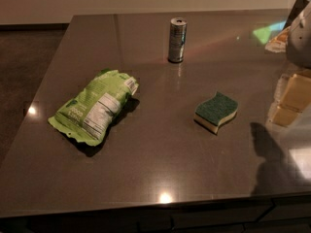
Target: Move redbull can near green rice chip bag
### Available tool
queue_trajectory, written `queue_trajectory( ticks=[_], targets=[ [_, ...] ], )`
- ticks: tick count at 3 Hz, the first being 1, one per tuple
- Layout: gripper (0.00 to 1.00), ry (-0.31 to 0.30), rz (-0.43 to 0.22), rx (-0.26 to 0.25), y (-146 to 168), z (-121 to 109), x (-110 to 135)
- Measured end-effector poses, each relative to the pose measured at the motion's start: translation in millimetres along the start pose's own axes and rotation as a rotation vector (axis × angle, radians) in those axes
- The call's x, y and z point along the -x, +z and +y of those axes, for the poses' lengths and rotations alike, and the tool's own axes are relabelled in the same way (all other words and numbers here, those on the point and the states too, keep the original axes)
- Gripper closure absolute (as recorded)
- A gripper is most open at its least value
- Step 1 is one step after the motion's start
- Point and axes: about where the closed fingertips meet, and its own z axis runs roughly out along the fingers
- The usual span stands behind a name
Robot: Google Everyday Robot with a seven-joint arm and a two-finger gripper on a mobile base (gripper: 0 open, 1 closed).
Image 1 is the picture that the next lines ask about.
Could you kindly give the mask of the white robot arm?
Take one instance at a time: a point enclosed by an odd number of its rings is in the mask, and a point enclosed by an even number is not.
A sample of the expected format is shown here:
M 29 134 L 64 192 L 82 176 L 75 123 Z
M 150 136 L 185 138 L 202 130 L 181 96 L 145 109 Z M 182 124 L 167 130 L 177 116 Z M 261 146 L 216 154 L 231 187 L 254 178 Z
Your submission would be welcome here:
M 286 25 L 290 27 L 286 56 L 300 67 L 311 68 L 311 0 L 295 0 Z

